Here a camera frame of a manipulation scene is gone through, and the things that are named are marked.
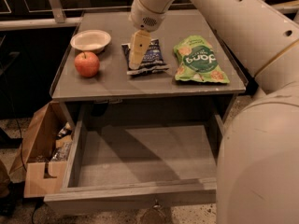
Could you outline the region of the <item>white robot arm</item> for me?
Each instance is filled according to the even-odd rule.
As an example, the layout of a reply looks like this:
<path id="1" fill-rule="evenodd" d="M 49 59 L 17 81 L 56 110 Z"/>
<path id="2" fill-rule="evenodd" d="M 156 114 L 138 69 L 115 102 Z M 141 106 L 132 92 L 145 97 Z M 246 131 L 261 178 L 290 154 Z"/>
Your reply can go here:
<path id="1" fill-rule="evenodd" d="M 135 27 L 173 1 L 134 0 Z M 263 0 L 190 1 L 260 88 L 222 138 L 217 223 L 299 224 L 299 25 Z"/>

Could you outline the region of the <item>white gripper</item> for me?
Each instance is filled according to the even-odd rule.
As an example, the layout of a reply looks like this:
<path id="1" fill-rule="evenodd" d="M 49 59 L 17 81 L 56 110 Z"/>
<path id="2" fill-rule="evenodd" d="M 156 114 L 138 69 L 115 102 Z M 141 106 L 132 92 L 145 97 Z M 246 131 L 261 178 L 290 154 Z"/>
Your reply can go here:
<path id="1" fill-rule="evenodd" d="M 150 11 L 140 0 L 134 0 L 131 6 L 130 18 L 134 27 L 139 29 L 131 36 L 129 54 L 129 67 L 136 70 L 149 48 L 151 41 L 149 32 L 154 32 L 160 27 L 165 14 Z"/>

